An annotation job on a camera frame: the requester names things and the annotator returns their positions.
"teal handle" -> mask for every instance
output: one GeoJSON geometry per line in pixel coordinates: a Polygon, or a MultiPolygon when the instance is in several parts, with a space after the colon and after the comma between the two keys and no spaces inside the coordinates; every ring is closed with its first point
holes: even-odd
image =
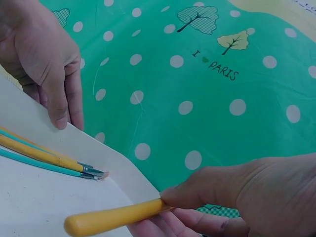
{"type": "Polygon", "coordinates": [[[13,160],[25,163],[25,164],[29,164],[32,166],[36,166],[36,167],[39,167],[42,169],[47,169],[47,170],[51,170],[51,171],[62,173],[62,174],[67,174],[67,175],[71,175],[71,176],[75,176],[75,177],[81,176],[80,172],[73,171],[73,170],[66,169],[66,168],[62,168],[62,167],[55,166],[52,164],[47,164],[47,163],[38,161],[36,159],[26,157],[26,156],[21,155],[21,154],[16,154],[16,153],[13,153],[10,151],[6,151],[2,148],[0,148],[0,156],[7,157],[7,158],[10,158],[10,159],[13,159],[13,160]]]}

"skin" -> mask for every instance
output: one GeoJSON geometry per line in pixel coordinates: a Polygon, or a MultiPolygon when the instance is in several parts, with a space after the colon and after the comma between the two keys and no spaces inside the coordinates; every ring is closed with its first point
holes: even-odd
{"type": "Polygon", "coordinates": [[[263,158],[206,167],[161,194],[176,207],[129,226],[134,237],[312,237],[316,233],[316,155],[263,158]],[[239,210],[241,218],[192,210],[206,204],[239,210]]]}
{"type": "MultiPolygon", "coordinates": [[[[78,46],[37,0],[0,0],[0,63],[57,128],[71,121],[83,129],[78,46]]],[[[316,155],[206,167],[161,197],[175,209],[129,226],[134,237],[313,237],[316,155]],[[241,218],[192,210],[206,204],[236,208],[241,218]]]]}
{"type": "Polygon", "coordinates": [[[0,64],[57,128],[83,130],[79,48],[37,0],[0,0],[0,64]]]}

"white surface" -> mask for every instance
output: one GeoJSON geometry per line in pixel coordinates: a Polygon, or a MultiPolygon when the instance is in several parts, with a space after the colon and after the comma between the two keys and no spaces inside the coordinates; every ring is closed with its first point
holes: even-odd
{"type": "MultiPolygon", "coordinates": [[[[148,201],[158,191],[123,155],[71,125],[55,129],[47,111],[0,75],[0,125],[35,143],[110,172],[84,180],[0,157],[0,229],[6,237],[65,237],[65,217],[148,201]]],[[[126,228],[100,235],[129,237],[126,228]]]]}
{"type": "MultiPolygon", "coordinates": [[[[67,237],[63,229],[67,216],[132,204],[110,178],[84,180],[1,156],[0,167],[1,236],[67,237]]],[[[130,237],[131,234],[123,227],[98,236],[130,237]]]]}

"finger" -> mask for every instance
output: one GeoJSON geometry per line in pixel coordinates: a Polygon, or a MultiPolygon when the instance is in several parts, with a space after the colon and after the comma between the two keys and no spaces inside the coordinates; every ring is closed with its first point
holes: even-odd
{"type": "Polygon", "coordinates": [[[40,102],[40,104],[43,105],[45,108],[47,108],[48,99],[47,99],[47,95],[46,95],[45,91],[39,85],[38,85],[38,91],[39,91],[39,102],[40,102]]]}
{"type": "Polygon", "coordinates": [[[184,183],[161,193],[170,206],[195,209],[206,204],[236,208],[242,186],[240,165],[205,167],[196,171],[184,183]]]}
{"type": "Polygon", "coordinates": [[[68,103],[64,89],[65,71],[63,66],[52,66],[42,84],[48,99],[48,114],[58,129],[67,126],[68,103]]]}
{"type": "Polygon", "coordinates": [[[127,226],[134,237],[166,237],[162,230],[150,220],[143,220],[127,226]]]}
{"type": "Polygon", "coordinates": [[[35,83],[22,86],[23,91],[38,103],[40,102],[39,90],[35,83]]]}
{"type": "Polygon", "coordinates": [[[69,114],[72,124],[83,130],[83,107],[80,69],[66,76],[65,91],[68,100],[69,114]]]}
{"type": "Polygon", "coordinates": [[[241,218],[230,219],[178,208],[173,213],[188,228],[208,236],[247,237],[249,233],[249,227],[241,218]]]}
{"type": "Polygon", "coordinates": [[[153,222],[170,237],[199,237],[200,235],[188,228],[172,212],[163,212],[160,218],[154,217],[153,222]]]}

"yellow tool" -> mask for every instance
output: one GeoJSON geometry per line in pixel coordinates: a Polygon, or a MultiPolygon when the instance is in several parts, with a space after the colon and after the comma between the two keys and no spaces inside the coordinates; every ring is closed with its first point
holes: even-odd
{"type": "Polygon", "coordinates": [[[158,198],[131,206],[69,216],[65,220],[64,228],[72,237],[94,236],[171,209],[172,207],[158,198]]]}
{"type": "Polygon", "coordinates": [[[47,148],[45,148],[45,147],[42,147],[42,146],[40,146],[40,145],[38,145],[38,144],[36,144],[36,143],[34,143],[34,142],[32,142],[32,141],[30,141],[30,140],[24,138],[24,137],[21,137],[21,136],[15,134],[14,132],[11,132],[11,131],[5,129],[5,128],[2,127],[2,126],[0,126],[0,130],[3,130],[3,131],[5,131],[5,132],[11,134],[12,136],[19,138],[19,139],[22,140],[22,141],[25,141],[25,142],[30,143],[30,144],[32,144],[32,145],[34,145],[34,146],[36,146],[36,147],[38,147],[38,148],[40,148],[40,149],[42,149],[42,150],[44,150],[44,151],[47,151],[48,153],[51,153],[51,154],[56,155],[56,156],[58,156],[58,157],[60,157],[60,158],[63,158],[63,159],[71,160],[74,164],[77,164],[77,163],[78,163],[78,162],[77,162],[76,160],[74,160],[74,159],[71,159],[71,158],[66,157],[66,156],[64,156],[64,155],[61,155],[61,154],[59,154],[59,153],[57,153],[57,152],[51,151],[51,150],[49,150],[49,149],[47,149],[47,148]]]}
{"type": "Polygon", "coordinates": [[[62,159],[56,155],[29,147],[27,145],[19,143],[1,134],[0,134],[0,144],[15,152],[21,153],[25,156],[31,157],[33,159],[37,159],[45,163],[53,164],[56,166],[71,169],[78,172],[84,171],[84,167],[82,165],[78,163],[74,163],[72,160],[62,159]]]}

